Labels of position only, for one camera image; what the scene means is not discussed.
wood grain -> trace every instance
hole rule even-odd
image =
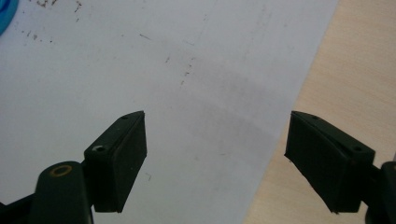
[[[375,165],[396,149],[396,1],[340,0],[295,110],[315,114],[376,151]],[[284,156],[287,129],[247,213],[245,224],[364,223],[331,214]]]

white paper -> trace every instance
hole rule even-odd
[[[336,0],[44,3],[0,36],[0,202],[145,110],[148,157],[95,223],[242,223]]]

blue plastic rim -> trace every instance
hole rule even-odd
[[[0,35],[7,29],[17,11],[19,0],[0,0]]]

tabletop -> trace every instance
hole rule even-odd
[[[315,114],[391,161],[396,145],[396,2],[341,0],[301,89],[295,110]],[[332,214],[283,155],[285,127],[247,213],[252,223],[364,223]]]

sheet of paper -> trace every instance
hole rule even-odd
[[[0,202],[145,110],[124,212],[95,223],[242,223],[336,2],[21,1],[0,36]]]

